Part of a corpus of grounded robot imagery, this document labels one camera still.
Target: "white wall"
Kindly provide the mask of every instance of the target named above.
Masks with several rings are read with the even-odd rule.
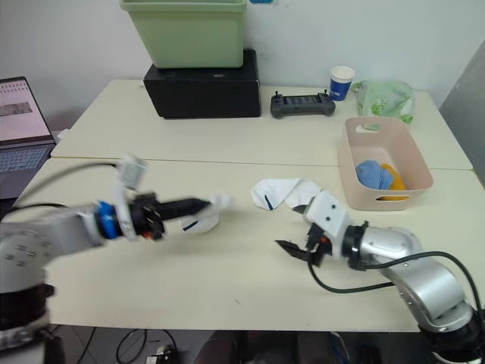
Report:
[[[485,39],[483,0],[276,0],[248,6],[262,83],[318,86],[346,64],[441,105]],[[25,74],[56,127],[150,60],[117,0],[0,0],[0,77]]]

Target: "blue ring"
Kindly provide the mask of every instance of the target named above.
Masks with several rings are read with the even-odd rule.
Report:
[[[98,213],[101,217],[101,224],[103,225],[103,229],[105,230],[108,239],[116,239],[118,234],[116,232],[116,227],[114,226],[114,207],[109,203],[100,201]]]

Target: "black cable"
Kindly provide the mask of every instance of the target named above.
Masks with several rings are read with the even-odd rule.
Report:
[[[313,264],[311,263],[311,250],[306,251],[306,263],[307,263],[308,269],[310,270],[311,276],[313,277],[313,279],[315,279],[318,285],[324,288],[325,290],[328,290],[333,293],[358,293],[358,292],[365,292],[367,290],[378,290],[380,288],[391,287],[394,285],[393,282],[386,282],[386,283],[375,284],[372,286],[363,286],[363,287],[357,287],[357,288],[333,288],[331,286],[326,285],[324,282],[322,282],[321,279],[315,273],[315,270],[313,269]]]
[[[31,209],[33,207],[55,207],[57,209],[65,209],[67,208],[66,205],[62,205],[60,203],[54,203],[54,202],[40,202],[40,203],[33,203],[31,205],[24,205],[24,206],[13,206],[10,210],[7,211],[5,214],[11,214],[12,212],[16,212],[19,210],[24,210],[24,209]]]
[[[481,302],[480,302],[480,295],[478,294],[477,286],[475,285],[475,282],[474,282],[473,278],[471,277],[470,272],[467,270],[465,265],[463,265],[463,263],[460,262],[456,257],[452,256],[449,253],[439,252],[439,251],[424,252],[424,253],[412,254],[410,256],[405,256],[404,258],[396,259],[396,260],[393,260],[393,261],[387,262],[387,263],[374,264],[374,265],[364,265],[364,268],[365,269],[384,269],[384,268],[392,267],[394,265],[409,262],[410,260],[415,260],[415,259],[420,259],[420,258],[429,258],[431,256],[441,256],[443,258],[447,258],[447,259],[451,260],[462,270],[463,274],[467,278],[468,284],[470,284],[471,292],[473,293],[475,305],[477,306],[478,318],[480,319],[480,326],[481,326],[481,330],[482,330],[483,348],[485,349],[485,319],[484,319],[482,305],[481,305]]]
[[[80,364],[81,363],[81,360],[83,360],[83,357],[86,355],[86,353],[88,351],[88,348],[89,348],[89,345],[91,344],[92,337],[94,336],[94,333],[95,333],[96,329],[97,328],[92,328],[91,335],[89,336],[89,339],[88,339],[86,345],[84,346],[83,353],[81,354],[81,356],[79,357],[79,359],[76,361],[76,364]]]
[[[169,332],[169,330],[162,330],[167,336],[172,340],[172,344],[174,345],[174,350],[175,350],[175,357],[177,358],[177,364],[180,364],[180,357],[179,357],[179,349],[177,348],[177,343],[175,342],[174,337],[172,334]]]
[[[139,347],[139,350],[136,353],[136,355],[133,358],[131,358],[130,360],[128,360],[127,362],[124,362],[123,360],[121,360],[121,357],[120,357],[120,348],[121,348],[121,345],[123,345],[124,341],[128,337],[130,337],[131,335],[133,335],[138,330],[139,330],[138,328],[134,328],[133,330],[131,330],[130,332],[128,332],[128,334],[124,335],[123,338],[121,339],[120,343],[118,344],[118,346],[116,348],[116,362],[118,362],[119,364],[130,364],[130,363],[134,362],[135,360],[137,360],[140,355],[142,355],[143,349],[145,349],[146,339],[148,337],[148,330],[146,330],[146,329],[143,329],[143,342],[142,342],[142,345]]]
[[[34,187],[29,188],[29,190],[26,191],[17,201],[21,201],[21,200],[26,199],[27,197],[33,195],[35,192],[41,190],[42,188],[44,188],[48,184],[51,184],[55,180],[62,178],[64,176],[68,175],[68,174],[74,173],[76,171],[80,171],[82,169],[93,168],[93,167],[105,167],[105,166],[116,168],[117,165],[116,165],[116,163],[112,163],[112,162],[89,162],[89,163],[82,163],[81,165],[75,165],[75,166],[70,167],[70,168],[66,168],[63,171],[60,171],[58,173],[53,174],[50,177],[47,177],[45,180],[43,180],[39,184],[35,185]]]

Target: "laptop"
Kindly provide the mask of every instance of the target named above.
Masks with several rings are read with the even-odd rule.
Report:
[[[0,199],[17,198],[54,147],[26,78],[0,80]]]

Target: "robotic arm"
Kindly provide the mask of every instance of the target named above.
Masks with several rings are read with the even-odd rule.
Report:
[[[106,202],[57,210],[36,220],[2,223],[0,228],[0,362],[64,362],[61,349],[46,330],[46,298],[54,288],[44,283],[43,267],[56,257],[103,246],[106,240],[142,235],[158,240],[164,221],[206,214],[201,199],[158,202],[154,193],[135,190],[145,167],[135,158],[119,166],[116,205]]]
[[[307,260],[312,273],[312,266],[319,266],[326,254],[347,260],[352,269],[365,270],[423,252],[416,236],[405,229],[370,227],[367,222],[355,226],[328,191],[305,206],[304,219],[311,224],[306,251],[285,240],[277,242],[290,255]],[[394,283],[434,353],[450,362],[483,356],[482,312],[466,302],[460,283],[447,267],[426,257],[380,272]]]

